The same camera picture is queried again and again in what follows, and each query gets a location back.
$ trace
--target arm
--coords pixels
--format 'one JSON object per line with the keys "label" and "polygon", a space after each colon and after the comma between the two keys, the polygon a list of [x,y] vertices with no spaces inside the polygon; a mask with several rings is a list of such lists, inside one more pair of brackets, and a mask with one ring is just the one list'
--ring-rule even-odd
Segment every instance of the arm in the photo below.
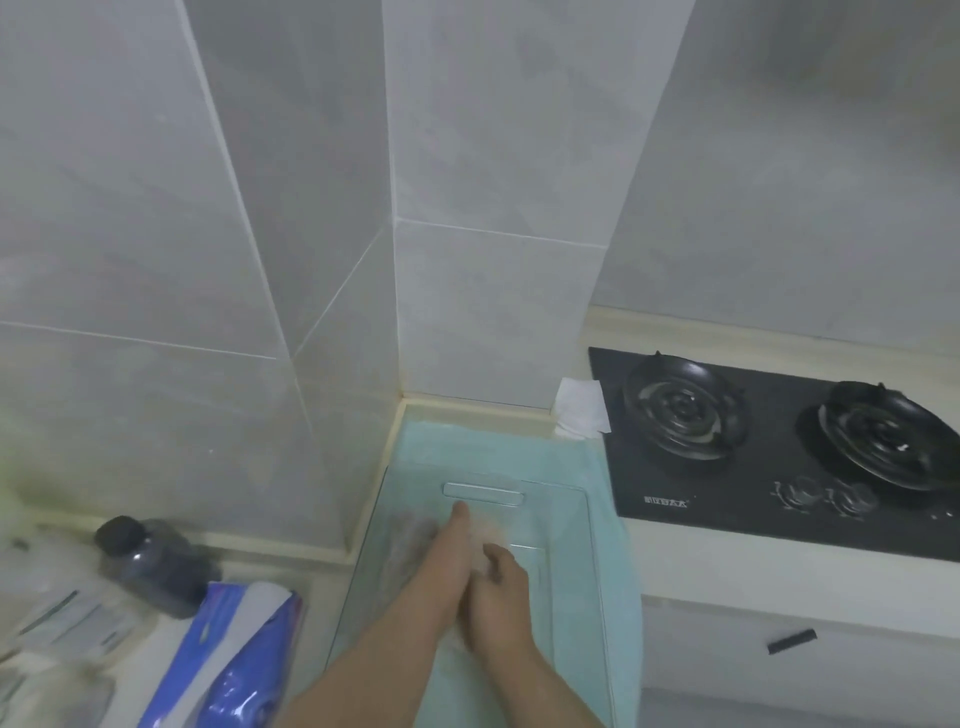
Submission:
{"label": "arm", "polygon": [[457,616],[470,572],[469,510],[462,502],[383,616],[297,697],[279,728],[413,725],[437,642]]}
{"label": "arm", "polygon": [[513,728],[603,728],[534,644],[527,573],[506,548],[487,544],[494,576],[474,573],[467,598],[470,647]]}

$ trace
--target black glass cooktop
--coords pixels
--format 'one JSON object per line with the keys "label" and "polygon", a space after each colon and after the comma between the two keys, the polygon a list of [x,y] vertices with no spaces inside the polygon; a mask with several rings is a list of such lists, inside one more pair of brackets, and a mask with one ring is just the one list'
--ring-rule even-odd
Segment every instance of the black glass cooktop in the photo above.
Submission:
{"label": "black glass cooktop", "polygon": [[589,350],[617,513],[960,561],[960,438],[882,385]]}

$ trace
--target cabinet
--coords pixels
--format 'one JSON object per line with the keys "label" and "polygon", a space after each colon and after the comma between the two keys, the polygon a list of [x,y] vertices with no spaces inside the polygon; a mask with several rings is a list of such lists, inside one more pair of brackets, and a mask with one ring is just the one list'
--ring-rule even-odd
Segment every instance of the cabinet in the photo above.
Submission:
{"label": "cabinet", "polygon": [[[645,599],[644,687],[906,725],[960,725],[960,641]],[[805,629],[816,640],[768,653]]]}

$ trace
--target control knob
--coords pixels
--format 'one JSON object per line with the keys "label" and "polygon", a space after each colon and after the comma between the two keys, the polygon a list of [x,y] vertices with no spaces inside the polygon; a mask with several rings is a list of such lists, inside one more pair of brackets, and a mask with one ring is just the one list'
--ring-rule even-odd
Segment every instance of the control knob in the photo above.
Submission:
{"label": "control knob", "polygon": [[866,516],[880,505],[876,494],[863,483],[838,483],[831,501],[838,511],[848,516]]}
{"label": "control knob", "polygon": [[778,493],[784,503],[802,509],[812,508],[826,496],[823,486],[806,475],[781,483]]}

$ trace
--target light blue mat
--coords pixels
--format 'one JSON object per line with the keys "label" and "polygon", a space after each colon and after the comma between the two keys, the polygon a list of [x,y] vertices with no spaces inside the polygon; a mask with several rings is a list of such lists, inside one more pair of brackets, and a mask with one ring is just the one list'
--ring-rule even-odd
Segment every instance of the light blue mat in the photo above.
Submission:
{"label": "light blue mat", "polygon": [[407,422],[397,438],[393,460],[497,473],[520,480],[574,486],[587,492],[615,725],[633,728],[639,708],[643,653],[640,589],[629,538],[613,509],[602,444]]}

